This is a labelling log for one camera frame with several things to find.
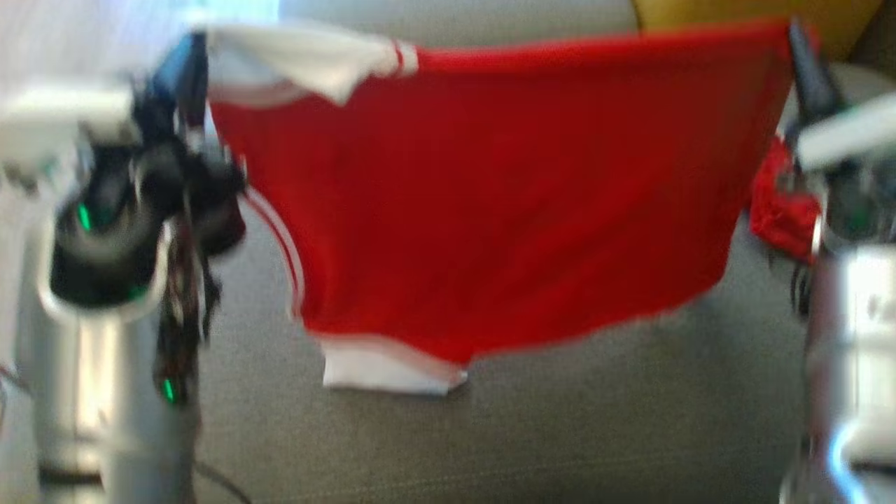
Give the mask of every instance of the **black cable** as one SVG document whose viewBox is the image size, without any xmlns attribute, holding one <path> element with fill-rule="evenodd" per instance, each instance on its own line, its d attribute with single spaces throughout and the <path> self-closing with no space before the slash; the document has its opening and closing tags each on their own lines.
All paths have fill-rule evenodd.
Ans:
<svg viewBox="0 0 896 504">
<path fill-rule="evenodd" d="M 30 390 L 28 389 L 28 385 L 25 381 L 20 378 L 17 374 L 10 371 L 6 366 L 0 365 L 0 378 L 6 383 L 9 383 L 13 387 L 18 388 L 25 394 L 30 395 Z M 4 417 L 6 416 L 6 391 L 3 389 L 3 384 L 0 383 L 0 426 L 3 425 Z M 240 490 L 236 483 L 232 482 L 227 476 L 218 471 L 211 465 L 208 465 L 200 460 L 194 461 L 193 465 L 194 470 L 197 474 L 202 476 L 203 478 L 219 485 L 225 491 L 230 493 L 234 498 L 239 500 L 242 504 L 252 504 L 252 500 L 246 495 L 245 492 Z"/>
<path fill-rule="evenodd" d="M 240 490 L 240 488 L 227 476 L 222 474 L 214 467 L 204 463 L 201 460 L 196 460 L 195 462 L 193 462 L 193 469 L 203 478 L 209 480 L 210 482 L 217 483 L 221 488 L 228 491 L 230 495 L 234 496 L 234 498 L 239 500 L 242 504 L 252 504 L 252 500 L 249 499 L 249 496 L 247 496 L 242 490 Z"/>
</svg>

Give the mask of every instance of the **red cloth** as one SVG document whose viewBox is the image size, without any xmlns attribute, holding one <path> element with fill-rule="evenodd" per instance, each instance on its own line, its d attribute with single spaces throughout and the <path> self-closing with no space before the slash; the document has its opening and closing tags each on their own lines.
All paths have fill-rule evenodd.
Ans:
<svg viewBox="0 0 896 504">
<path fill-rule="evenodd" d="M 308 329 L 465 363 L 714 285 L 789 80 L 769 22 L 420 49 L 342 108 L 213 113 L 297 244 Z"/>
<path fill-rule="evenodd" d="M 809 263 L 815 220 L 822 207 L 814 196 L 778 190 L 778 178 L 791 171 L 790 151 L 775 138 L 753 182 L 750 230 L 769 245 Z"/>
</svg>

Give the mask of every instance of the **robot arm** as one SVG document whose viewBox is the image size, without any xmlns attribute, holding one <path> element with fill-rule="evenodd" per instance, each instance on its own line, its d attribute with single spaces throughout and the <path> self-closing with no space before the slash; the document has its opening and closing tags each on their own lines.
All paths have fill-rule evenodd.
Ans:
<svg viewBox="0 0 896 504">
<path fill-rule="evenodd" d="M 194 501 L 208 259 L 245 233 L 242 170 L 202 134 L 206 74 L 193 34 L 144 83 L 36 87 L 0 116 L 0 163 L 26 188 L 75 145 L 89 154 L 61 165 L 90 164 L 22 273 L 18 367 L 44 502 Z"/>
<path fill-rule="evenodd" d="M 896 501 L 896 248 L 890 211 L 896 93 L 849 108 L 806 36 L 791 30 L 800 129 L 795 165 L 823 214 L 806 338 L 806 427 L 782 504 Z"/>
</svg>

